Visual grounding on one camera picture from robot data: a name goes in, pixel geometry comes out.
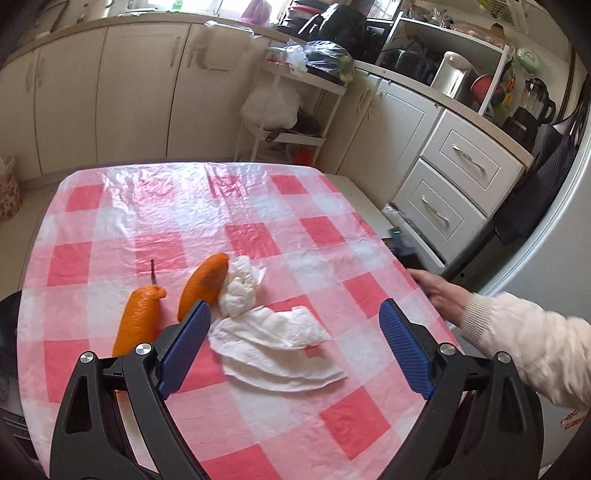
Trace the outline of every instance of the white drawer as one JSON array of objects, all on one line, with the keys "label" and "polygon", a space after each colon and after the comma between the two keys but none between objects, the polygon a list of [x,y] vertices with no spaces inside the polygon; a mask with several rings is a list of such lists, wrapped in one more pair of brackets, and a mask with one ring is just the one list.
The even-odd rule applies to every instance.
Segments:
[{"label": "white drawer", "polygon": [[486,218],[423,160],[413,167],[394,204],[450,262],[472,240]]},{"label": "white drawer", "polygon": [[486,216],[495,213],[524,169],[491,137],[449,110],[441,116],[422,156]]},{"label": "white drawer", "polygon": [[425,270],[440,275],[445,269],[445,264],[431,249],[431,247],[427,245],[426,241],[414,231],[413,227],[405,222],[402,216],[399,214],[389,215],[384,213],[384,215],[392,224],[392,226],[398,228],[402,232],[403,241],[408,242],[412,247],[414,247],[415,251],[417,252],[418,259],[423,264]]}]

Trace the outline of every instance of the pink checkered tablecloth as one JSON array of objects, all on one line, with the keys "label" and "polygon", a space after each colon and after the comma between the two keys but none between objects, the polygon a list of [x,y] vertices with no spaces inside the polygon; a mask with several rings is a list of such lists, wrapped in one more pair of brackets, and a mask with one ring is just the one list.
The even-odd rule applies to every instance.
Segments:
[{"label": "pink checkered tablecloth", "polygon": [[[176,322],[193,270],[210,254],[267,267],[260,304],[305,305],[334,339],[309,351],[348,377],[278,394],[226,377],[204,343],[167,406],[214,480],[375,480],[423,407],[378,326],[392,297],[439,341],[453,335],[400,263],[322,173],[268,164],[170,163],[85,170],[65,179],[39,231],[18,321],[18,375],[31,439],[48,469],[51,437],[79,355],[111,355],[124,305],[150,282],[161,326]],[[140,463],[131,409],[122,402]]]}]

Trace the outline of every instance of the cooking pot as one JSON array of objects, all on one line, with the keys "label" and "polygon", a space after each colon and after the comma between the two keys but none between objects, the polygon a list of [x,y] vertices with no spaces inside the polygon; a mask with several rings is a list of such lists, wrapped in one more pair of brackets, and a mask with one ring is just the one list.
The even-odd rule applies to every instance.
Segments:
[{"label": "cooking pot", "polygon": [[399,49],[387,52],[380,66],[425,85],[431,84],[437,71],[437,66],[431,60],[413,51]]}]

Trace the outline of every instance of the white sleeve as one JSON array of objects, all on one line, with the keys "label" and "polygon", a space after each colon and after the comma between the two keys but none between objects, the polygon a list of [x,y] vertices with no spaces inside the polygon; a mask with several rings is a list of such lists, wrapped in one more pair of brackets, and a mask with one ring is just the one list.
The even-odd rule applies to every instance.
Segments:
[{"label": "white sleeve", "polygon": [[561,407],[591,406],[591,325],[502,293],[474,294],[462,336],[491,358],[510,354],[521,379]]}]

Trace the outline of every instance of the paper towel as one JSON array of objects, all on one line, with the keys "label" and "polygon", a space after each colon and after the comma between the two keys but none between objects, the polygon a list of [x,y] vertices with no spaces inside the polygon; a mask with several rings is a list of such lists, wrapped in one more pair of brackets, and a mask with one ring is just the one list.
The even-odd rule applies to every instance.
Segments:
[{"label": "paper towel", "polygon": [[257,307],[225,319],[218,328],[218,336],[231,333],[251,343],[281,350],[318,345],[332,338],[303,306],[293,307],[290,312]]},{"label": "paper towel", "polygon": [[256,307],[256,287],[265,269],[246,256],[230,262],[217,299],[222,318],[209,333],[211,349],[222,356],[226,375],[271,391],[315,390],[345,378],[334,362],[309,358],[304,348],[331,340],[330,333],[304,306],[290,312]]},{"label": "paper towel", "polygon": [[[209,343],[222,356],[225,374],[265,390],[285,392],[314,390],[345,378],[346,373],[331,360],[306,355],[304,346],[318,345],[330,335],[306,307],[293,310],[273,312],[261,307],[213,325]],[[280,332],[286,332],[285,339]]]},{"label": "paper towel", "polygon": [[266,270],[251,265],[246,255],[230,262],[217,298],[222,317],[240,315],[256,305],[256,287],[261,284]]}]

